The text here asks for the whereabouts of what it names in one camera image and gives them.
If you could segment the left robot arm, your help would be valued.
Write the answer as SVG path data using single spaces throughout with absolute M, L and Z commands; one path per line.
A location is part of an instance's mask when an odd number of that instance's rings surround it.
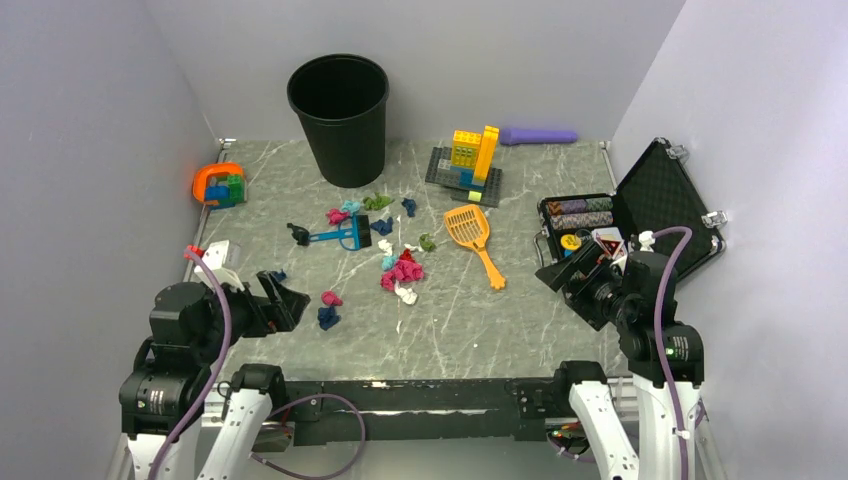
M 221 349 L 242 337 L 293 331 L 310 303 L 282 285 L 277 272 L 256 275 L 263 296 L 224 285 L 230 312 L 197 282 L 161 290 L 149 316 L 152 334 L 134 359 L 118 398 L 138 479 L 235 479 L 251 457 L 263 423 L 279 417 L 289 396 L 282 370 L 245 364 L 228 382 L 220 427 L 202 468 L 195 467 L 202 415 L 214 392 Z M 225 320 L 232 321 L 230 327 Z

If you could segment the orange slotted scoop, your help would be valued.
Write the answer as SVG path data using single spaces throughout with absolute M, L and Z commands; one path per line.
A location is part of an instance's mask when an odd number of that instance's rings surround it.
M 506 279 L 497 269 L 487 251 L 490 227 L 482 209 L 468 204 L 447 211 L 444 225 L 451 238 L 460 246 L 475 252 L 486 270 L 490 287 L 500 291 L 506 286 Z

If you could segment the blue hand brush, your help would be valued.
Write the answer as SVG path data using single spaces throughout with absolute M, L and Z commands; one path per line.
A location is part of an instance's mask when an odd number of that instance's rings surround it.
M 347 251 L 359 251 L 373 245 L 369 217 L 357 214 L 339 224 L 335 231 L 311 234 L 309 242 L 337 240 Z

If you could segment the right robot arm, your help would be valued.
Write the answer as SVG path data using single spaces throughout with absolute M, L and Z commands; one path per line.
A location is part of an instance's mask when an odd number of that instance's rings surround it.
M 564 361 L 551 399 L 576 415 L 604 479 L 689 479 L 704 347 L 697 330 L 676 320 L 676 258 L 637 251 L 619 272 L 599 245 L 538 269 L 536 277 L 562 293 L 592 327 L 612 325 L 636 392 L 639 440 L 631 442 L 596 362 Z

